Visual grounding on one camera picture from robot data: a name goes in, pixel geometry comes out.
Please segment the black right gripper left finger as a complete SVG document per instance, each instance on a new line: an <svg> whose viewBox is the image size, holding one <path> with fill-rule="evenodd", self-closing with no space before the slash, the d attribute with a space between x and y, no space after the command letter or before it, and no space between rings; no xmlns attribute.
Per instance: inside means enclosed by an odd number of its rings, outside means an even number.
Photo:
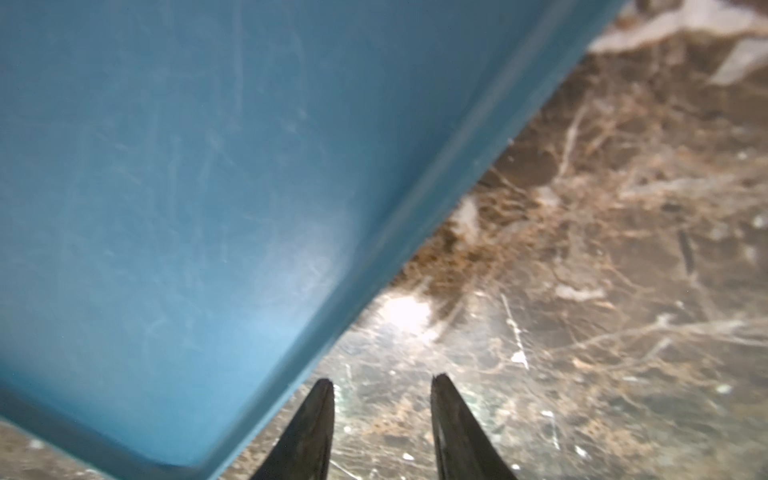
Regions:
<svg viewBox="0 0 768 480"><path fill-rule="evenodd" d="M325 480L334 433L334 386L315 382L251 480Z"/></svg>

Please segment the teal plastic tray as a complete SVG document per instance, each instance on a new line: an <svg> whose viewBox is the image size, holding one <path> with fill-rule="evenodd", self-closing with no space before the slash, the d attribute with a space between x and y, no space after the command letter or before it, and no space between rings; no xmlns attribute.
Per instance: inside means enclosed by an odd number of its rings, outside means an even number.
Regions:
<svg viewBox="0 0 768 480"><path fill-rule="evenodd" d="M618 1L5 1L1 416L213 479Z"/></svg>

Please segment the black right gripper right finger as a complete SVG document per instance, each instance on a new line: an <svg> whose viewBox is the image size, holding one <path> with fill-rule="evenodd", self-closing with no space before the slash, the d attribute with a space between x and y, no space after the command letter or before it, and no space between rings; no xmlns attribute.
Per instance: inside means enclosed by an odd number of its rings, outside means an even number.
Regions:
<svg viewBox="0 0 768 480"><path fill-rule="evenodd" d="M439 479L516 480L445 373L432 378L430 407Z"/></svg>

